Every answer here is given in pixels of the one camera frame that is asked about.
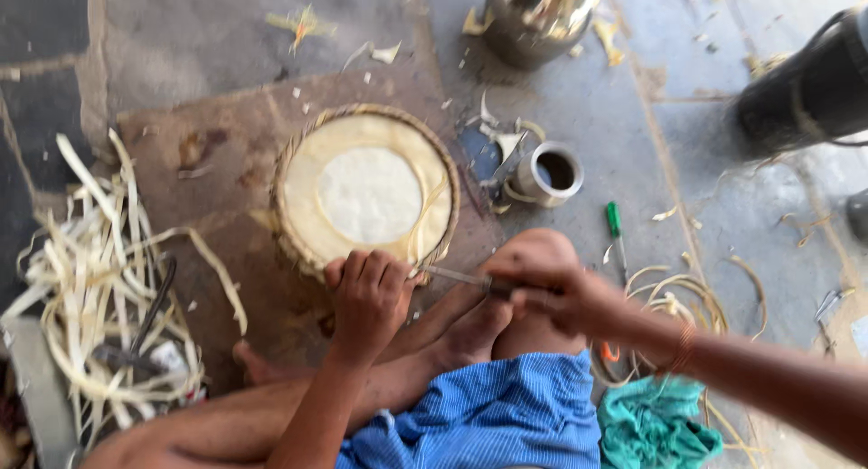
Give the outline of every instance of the white drumhead center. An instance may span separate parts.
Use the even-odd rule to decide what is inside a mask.
[[[407,161],[388,149],[344,152],[320,175],[320,206],[331,225],[353,242],[394,242],[422,213],[422,189]]]

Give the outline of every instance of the blue striped shorts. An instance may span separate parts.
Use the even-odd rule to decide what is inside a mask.
[[[418,405],[383,410],[337,467],[600,467],[588,351],[528,353],[440,375]]]

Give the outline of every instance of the hand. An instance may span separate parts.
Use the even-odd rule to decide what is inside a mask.
[[[580,264],[546,264],[532,260],[497,262],[486,266],[488,274],[534,287],[522,287],[510,299],[518,310],[550,315],[561,332],[584,333],[606,340],[617,333],[627,310],[621,290]]]
[[[335,333],[331,350],[342,361],[373,364],[407,318],[418,279],[412,264],[382,250],[353,250],[325,267],[325,284],[335,289]]]

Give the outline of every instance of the metal container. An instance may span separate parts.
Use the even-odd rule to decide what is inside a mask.
[[[515,169],[515,191],[545,208],[564,204],[585,180],[585,171],[570,149],[559,142],[543,142],[522,158]]]
[[[485,0],[494,21],[483,34],[506,64],[533,70],[579,41],[600,0]]]

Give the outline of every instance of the green screwdriver handle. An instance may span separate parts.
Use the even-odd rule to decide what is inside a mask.
[[[621,236],[621,213],[618,211],[618,203],[609,202],[606,206],[606,215],[609,217],[609,227],[612,229],[613,238]]]

